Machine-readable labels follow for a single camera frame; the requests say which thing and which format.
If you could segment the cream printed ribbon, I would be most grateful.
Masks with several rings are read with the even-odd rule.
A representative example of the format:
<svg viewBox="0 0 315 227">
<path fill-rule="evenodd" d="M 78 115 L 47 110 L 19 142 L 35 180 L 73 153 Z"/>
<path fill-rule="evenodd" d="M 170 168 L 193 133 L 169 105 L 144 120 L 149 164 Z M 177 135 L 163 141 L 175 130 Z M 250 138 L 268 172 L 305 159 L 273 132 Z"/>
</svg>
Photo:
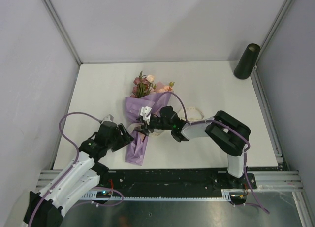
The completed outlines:
<svg viewBox="0 0 315 227">
<path fill-rule="evenodd" d="M 203 112 L 197 108 L 197 107 L 186 107 L 186 114 L 187 114 L 187 118 L 189 121 L 191 122 L 195 122 L 195 121 L 199 121 L 204 119 L 204 114 Z M 135 129 L 140 128 L 140 126 L 142 125 L 142 123 L 132 123 L 128 128 L 127 131 L 132 134 L 132 132 L 135 131 Z M 151 133 L 149 137 L 157 137 L 160 136 L 162 133 L 164 133 L 165 130 L 155 130 L 155 132 Z"/>
</svg>

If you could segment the pink artificial flower bunch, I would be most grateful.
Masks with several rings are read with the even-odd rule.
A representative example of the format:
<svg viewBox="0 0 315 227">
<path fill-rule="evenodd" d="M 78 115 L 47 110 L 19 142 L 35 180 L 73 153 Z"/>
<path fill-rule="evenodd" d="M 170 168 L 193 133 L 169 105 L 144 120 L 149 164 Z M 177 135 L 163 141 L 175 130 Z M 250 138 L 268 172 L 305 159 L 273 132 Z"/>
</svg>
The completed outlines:
<svg viewBox="0 0 315 227">
<path fill-rule="evenodd" d="M 161 82 L 155 82 L 155 77 L 153 75 L 143 74 L 143 71 L 133 81 L 134 86 L 131 90 L 131 98 L 142 98 L 145 96 L 172 92 L 175 82 L 171 81 L 168 84 L 163 84 Z"/>
</svg>

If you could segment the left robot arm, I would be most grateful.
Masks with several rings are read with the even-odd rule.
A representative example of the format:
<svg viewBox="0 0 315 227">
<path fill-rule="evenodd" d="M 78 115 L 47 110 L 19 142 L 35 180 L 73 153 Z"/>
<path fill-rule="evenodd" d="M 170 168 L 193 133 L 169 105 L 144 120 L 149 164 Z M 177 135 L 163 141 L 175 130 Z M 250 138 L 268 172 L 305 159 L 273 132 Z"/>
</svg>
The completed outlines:
<svg viewBox="0 0 315 227">
<path fill-rule="evenodd" d="M 39 192 L 30 192 L 23 225 L 59 227 L 68 211 L 94 187 L 109 182 L 108 168 L 100 163 L 107 151 L 115 152 L 133 141 L 123 124 L 101 123 L 99 130 L 82 142 L 67 167 Z"/>
</svg>

